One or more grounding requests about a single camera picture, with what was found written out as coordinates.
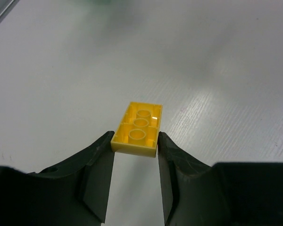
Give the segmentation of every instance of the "white table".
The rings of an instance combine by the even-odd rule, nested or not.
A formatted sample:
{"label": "white table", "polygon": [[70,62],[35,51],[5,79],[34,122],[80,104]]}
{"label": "white table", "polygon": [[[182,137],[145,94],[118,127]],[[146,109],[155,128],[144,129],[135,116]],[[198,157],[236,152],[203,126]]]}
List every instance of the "white table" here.
{"label": "white table", "polygon": [[[53,165],[130,101],[209,165],[283,161],[283,0],[20,0],[0,24],[0,165]],[[163,225],[157,158],[116,154],[105,225]]]}

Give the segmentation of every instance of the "table surface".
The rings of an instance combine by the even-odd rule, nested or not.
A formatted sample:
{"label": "table surface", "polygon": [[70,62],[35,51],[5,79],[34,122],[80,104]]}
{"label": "table surface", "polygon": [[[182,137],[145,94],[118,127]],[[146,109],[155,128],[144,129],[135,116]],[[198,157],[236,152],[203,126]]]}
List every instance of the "table surface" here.
{"label": "table surface", "polygon": [[[206,164],[283,161],[283,0],[21,0],[1,22],[0,165],[53,165],[130,101]],[[157,158],[116,154],[105,225],[163,225]]]}

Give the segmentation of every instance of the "lego brick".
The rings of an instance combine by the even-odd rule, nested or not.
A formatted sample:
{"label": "lego brick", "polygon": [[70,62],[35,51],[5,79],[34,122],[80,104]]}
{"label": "lego brick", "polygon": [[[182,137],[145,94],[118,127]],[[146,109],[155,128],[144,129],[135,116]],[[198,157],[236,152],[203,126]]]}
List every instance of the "lego brick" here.
{"label": "lego brick", "polygon": [[162,105],[131,102],[111,140],[114,152],[155,158]]}

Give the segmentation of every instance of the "yellow lego brick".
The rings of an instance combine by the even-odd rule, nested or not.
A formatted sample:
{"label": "yellow lego brick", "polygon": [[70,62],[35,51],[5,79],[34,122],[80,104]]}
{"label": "yellow lego brick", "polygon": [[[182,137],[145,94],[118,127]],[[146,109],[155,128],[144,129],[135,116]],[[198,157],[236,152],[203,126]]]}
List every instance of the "yellow lego brick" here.
{"label": "yellow lego brick", "polygon": [[131,102],[111,140],[114,152],[155,158],[162,105]]}

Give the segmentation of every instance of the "wood grain texture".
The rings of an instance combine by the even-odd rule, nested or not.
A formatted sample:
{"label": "wood grain texture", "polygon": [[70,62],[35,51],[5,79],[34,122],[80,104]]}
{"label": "wood grain texture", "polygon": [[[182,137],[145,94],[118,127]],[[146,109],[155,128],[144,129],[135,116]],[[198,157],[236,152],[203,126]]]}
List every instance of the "wood grain texture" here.
{"label": "wood grain texture", "polygon": [[[21,0],[0,24],[0,165],[53,165],[130,101],[206,164],[283,161],[283,0]],[[105,225],[162,224],[157,159],[116,155]]]}

